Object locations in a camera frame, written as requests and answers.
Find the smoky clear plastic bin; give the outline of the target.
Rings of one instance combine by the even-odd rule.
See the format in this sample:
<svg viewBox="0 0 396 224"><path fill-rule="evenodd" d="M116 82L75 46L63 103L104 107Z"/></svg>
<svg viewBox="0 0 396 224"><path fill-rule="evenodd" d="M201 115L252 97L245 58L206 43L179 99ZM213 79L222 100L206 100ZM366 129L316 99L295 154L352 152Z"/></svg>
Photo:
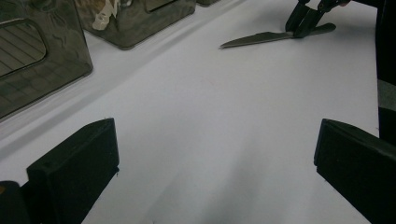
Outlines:
<svg viewBox="0 0 396 224"><path fill-rule="evenodd" d="M0 0L0 119L91 71L74 0Z"/></svg>
<svg viewBox="0 0 396 224"><path fill-rule="evenodd" d="M196 0L75 0L82 27L131 49L195 11Z"/></svg>

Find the metal table knife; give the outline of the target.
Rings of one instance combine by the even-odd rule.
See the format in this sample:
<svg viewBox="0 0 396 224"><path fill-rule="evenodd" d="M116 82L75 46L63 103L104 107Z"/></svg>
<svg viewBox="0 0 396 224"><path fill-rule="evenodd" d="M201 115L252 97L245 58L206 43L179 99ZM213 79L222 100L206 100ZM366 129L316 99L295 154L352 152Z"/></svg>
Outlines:
<svg viewBox="0 0 396 224"><path fill-rule="evenodd" d="M241 38L237 38L235 40L231 40L229 42L222 44L220 46L220 48L221 49L235 48L235 47L255 45L255 44L266 43L266 42L279 41L279 40L284 40L284 39L303 38L308 35L321 35L321 34L332 32L335 30L335 28L336 28L336 26L333 23L325 23L323 25L315 27L314 29L309 31L307 34L302 34L302 35L296 35L294 32L258 33L255 35L244 36Z"/></svg>

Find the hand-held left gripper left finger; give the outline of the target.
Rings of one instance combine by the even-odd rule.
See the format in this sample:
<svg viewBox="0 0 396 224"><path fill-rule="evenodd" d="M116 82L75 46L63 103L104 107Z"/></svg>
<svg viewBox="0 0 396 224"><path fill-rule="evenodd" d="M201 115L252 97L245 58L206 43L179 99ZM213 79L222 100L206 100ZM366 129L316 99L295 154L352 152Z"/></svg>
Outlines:
<svg viewBox="0 0 396 224"><path fill-rule="evenodd" d="M35 224L81 224L119 171L115 120L90 123L27 168Z"/></svg>

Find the white table sheet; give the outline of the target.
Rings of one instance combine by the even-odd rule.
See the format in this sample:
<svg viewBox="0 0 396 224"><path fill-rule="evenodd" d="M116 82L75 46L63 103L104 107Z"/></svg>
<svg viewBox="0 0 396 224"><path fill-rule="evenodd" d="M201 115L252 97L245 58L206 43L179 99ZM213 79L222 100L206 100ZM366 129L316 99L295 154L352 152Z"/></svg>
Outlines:
<svg viewBox="0 0 396 224"><path fill-rule="evenodd" d="M325 16L324 35L228 48L280 32L295 0L219 0L133 49L87 39L93 72L0 121L0 180L99 119L120 169L84 224L369 224L316 171L323 119L377 133L375 10Z"/></svg>

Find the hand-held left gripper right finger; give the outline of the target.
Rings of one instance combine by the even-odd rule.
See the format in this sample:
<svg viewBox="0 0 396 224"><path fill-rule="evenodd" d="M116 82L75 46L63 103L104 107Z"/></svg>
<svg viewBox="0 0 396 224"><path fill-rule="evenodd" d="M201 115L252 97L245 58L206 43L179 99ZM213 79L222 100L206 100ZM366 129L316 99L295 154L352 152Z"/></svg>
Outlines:
<svg viewBox="0 0 396 224"><path fill-rule="evenodd" d="M324 119L314 164L372 224L396 224L396 146L350 124Z"/></svg>

